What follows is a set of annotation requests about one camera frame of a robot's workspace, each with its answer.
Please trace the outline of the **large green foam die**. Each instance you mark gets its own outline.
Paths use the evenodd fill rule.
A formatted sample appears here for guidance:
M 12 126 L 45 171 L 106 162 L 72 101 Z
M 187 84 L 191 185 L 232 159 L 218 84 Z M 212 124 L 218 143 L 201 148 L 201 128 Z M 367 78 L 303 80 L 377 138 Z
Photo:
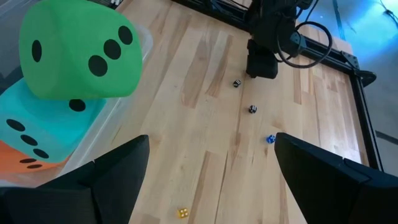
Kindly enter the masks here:
M 40 0 L 19 32 L 21 69 L 41 98 L 129 96 L 139 83 L 139 35 L 119 12 L 87 0 Z

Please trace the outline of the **clear plastic container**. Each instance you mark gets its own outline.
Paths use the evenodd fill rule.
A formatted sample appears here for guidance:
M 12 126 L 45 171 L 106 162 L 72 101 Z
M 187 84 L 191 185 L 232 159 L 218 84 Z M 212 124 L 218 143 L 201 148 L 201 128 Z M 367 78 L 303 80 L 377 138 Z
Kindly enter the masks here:
M 17 34 L 27 10 L 39 0 L 0 0 L 0 86 L 7 88 L 22 76 L 18 71 Z M 134 96 L 111 98 L 82 142 L 67 161 L 50 169 L 29 173 L 0 174 L 0 187 L 38 187 L 96 159 L 111 150 L 111 141 L 125 123 Z

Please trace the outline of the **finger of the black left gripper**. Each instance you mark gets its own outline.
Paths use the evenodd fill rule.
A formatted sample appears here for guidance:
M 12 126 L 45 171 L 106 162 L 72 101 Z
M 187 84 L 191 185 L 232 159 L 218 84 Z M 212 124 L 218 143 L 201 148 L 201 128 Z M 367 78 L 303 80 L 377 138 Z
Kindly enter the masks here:
M 254 40 L 248 40 L 247 44 L 248 58 L 246 73 L 251 78 L 256 78 L 259 74 L 259 60 L 261 58 L 261 48 Z
M 274 46 L 268 40 L 264 42 L 264 57 L 265 69 L 263 77 L 275 78 L 278 73 L 278 62 L 275 57 Z

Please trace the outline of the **large teal foam die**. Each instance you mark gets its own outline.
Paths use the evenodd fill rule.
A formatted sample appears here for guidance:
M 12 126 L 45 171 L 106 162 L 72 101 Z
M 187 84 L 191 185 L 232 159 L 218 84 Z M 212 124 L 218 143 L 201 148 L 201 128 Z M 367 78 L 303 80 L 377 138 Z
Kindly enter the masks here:
M 21 79 L 0 94 L 0 140 L 34 159 L 62 162 L 105 104 L 105 99 L 44 100 Z

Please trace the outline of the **large orange foam die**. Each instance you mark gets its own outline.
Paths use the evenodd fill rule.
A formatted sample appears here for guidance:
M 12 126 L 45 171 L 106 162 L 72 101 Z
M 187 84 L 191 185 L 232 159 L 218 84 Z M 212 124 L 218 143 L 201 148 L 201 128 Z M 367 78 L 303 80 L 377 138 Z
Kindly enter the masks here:
M 46 170 L 63 166 L 69 158 L 70 156 L 59 163 L 44 162 L 31 158 L 0 141 L 0 174 L 21 174 Z

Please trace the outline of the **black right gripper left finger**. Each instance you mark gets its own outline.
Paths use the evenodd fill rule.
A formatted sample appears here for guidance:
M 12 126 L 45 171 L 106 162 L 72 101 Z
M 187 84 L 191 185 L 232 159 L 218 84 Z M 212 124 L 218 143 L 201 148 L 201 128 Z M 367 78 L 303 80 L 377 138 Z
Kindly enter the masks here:
M 0 224 L 128 224 L 149 153 L 143 134 L 36 188 L 0 187 Z

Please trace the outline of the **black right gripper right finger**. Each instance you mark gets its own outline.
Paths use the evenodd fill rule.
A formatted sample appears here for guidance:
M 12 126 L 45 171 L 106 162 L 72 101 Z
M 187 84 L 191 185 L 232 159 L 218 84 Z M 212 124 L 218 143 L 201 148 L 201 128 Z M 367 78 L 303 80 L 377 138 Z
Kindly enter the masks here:
M 398 177 L 287 133 L 274 150 L 308 224 L 398 224 Z

